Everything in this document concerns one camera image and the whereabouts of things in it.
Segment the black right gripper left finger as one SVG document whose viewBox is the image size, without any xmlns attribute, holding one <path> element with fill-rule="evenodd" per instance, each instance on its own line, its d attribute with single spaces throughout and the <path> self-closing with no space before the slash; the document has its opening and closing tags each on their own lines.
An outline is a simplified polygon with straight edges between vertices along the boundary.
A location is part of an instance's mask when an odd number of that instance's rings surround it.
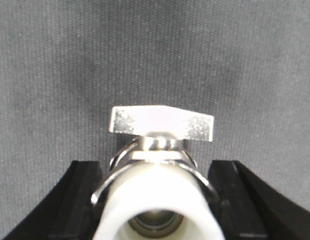
<svg viewBox="0 0 310 240">
<path fill-rule="evenodd" d="M 97 228 L 91 195 L 102 176 L 97 161 L 73 161 L 48 195 L 7 240 L 90 240 Z"/>
</svg>

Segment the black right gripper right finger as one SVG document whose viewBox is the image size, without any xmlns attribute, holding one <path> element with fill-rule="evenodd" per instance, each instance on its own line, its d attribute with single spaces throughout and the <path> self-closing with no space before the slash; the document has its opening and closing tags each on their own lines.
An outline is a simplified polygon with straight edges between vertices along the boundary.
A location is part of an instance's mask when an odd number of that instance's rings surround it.
<svg viewBox="0 0 310 240">
<path fill-rule="evenodd" d="M 310 240 L 310 211 L 294 203 L 239 161 L 213 160 L 211 206 L 227 240 Z"/>
</svg>

